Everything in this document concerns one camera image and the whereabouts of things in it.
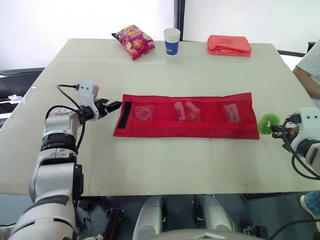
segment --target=red cloth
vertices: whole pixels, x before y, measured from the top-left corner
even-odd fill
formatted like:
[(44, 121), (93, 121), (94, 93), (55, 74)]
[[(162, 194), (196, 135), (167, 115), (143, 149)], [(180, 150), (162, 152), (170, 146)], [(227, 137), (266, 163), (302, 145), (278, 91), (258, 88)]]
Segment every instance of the red cloth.
[[(198, 121), (179, 121), (176, 102), (192, 102), (200, 109)], [(224, 113), (224, 106), (236, 104), (239, 123), (230, 123)], [(144, 107), (147, 115), (137, 120), (137, 111)], [(121, 115), (116, 125), (115, 137), (141, 138), (231, 138), (259, 139), (257, 121), (252, 109), (251, 93), (230, 96), (168, 97), (123, 95)]]
[(213, 55), (230, 55), (250, 57), (251, 46), (244, 36), (210, 35), (208, 53)]

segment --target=jeans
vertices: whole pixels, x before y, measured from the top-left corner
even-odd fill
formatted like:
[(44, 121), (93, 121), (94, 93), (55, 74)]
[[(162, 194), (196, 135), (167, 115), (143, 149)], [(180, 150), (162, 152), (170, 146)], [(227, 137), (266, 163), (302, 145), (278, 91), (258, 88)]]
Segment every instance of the jeans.
[(320, 218), (320, 191), (309, 192), (305, 195), (304, 202), (311, 212)]

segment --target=person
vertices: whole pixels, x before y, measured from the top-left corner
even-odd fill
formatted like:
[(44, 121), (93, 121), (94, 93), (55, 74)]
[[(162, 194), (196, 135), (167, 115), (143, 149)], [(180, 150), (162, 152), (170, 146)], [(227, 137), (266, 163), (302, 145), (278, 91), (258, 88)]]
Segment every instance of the person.
[[(293, 73), (320, 109), (320, 39), (295, 66)], [(320, 191), (302, 195), (300, 204), (314, 219), (320, 219)], [(320, 232), (320, 222), (316, 222), (316, 228)]]
[(293, 73), (320, 109), (320, 39), (295, 66)]

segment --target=folded red cloth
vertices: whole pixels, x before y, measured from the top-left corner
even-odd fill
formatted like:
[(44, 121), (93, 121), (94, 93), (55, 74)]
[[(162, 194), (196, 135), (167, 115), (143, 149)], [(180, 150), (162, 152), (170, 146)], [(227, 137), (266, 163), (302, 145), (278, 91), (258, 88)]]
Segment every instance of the folded red cloth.
[(251, 51), (244, 36), (210, 35), (208, 38), (209, 54), (250, 57)]
[(113, 136), (259, 139), (250, 92), (224, 97), (125, 94)]

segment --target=red fabric organizer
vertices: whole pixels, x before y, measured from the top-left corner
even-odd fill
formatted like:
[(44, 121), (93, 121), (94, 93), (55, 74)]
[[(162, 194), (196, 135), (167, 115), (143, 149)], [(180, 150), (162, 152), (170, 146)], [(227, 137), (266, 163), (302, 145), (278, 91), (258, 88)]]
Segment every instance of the red fabric organizer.
[[(185, 116), (193, 113), (190, 101), (199, 113), (195, 121), (179, 121), (176, 102), (181, 102)], [(239, 120), (234, 122), (225, 109), (236, 106)], [(123, 95), (121, 115), (115, 137), (139, 138), (231, 138), (259, 139), (257, 121), (252, 109), (251, 93), (230, 96), (168, 97)]]

